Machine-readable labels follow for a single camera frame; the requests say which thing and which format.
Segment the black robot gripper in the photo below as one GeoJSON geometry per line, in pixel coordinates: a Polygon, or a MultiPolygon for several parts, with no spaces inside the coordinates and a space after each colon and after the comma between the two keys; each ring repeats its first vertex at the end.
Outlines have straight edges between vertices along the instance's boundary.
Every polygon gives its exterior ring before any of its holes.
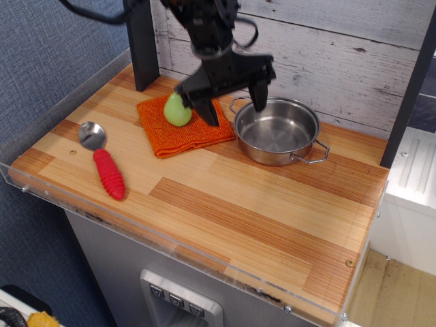
{"type": "Polygon", "coordinates": [[[276,78],[272,55],[240,54],[231,46],[224,49],[191,46],[191,50],[201,65],[175,87],[175,92],[207,125],[219,126],[211,99],[240,89],[249,90],[256,112],[265,109],[268,86],[276,78]]]}

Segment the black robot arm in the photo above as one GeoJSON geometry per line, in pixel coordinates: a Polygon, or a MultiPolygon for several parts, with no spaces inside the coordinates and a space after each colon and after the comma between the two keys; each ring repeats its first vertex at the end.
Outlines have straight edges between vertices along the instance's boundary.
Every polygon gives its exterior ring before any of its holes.
{"type": "Polygon", "coordinates": [[[187,30],[193,54],[201,60],[198,70],[178,84],[182,103],[210,126],[219,120],[212,100],[247,88],[254,108],[266,107],[268,85],[275,78],[273,56],[236,53],[233,29],[238,21],[237,1],[163,1],[187,30]]]}

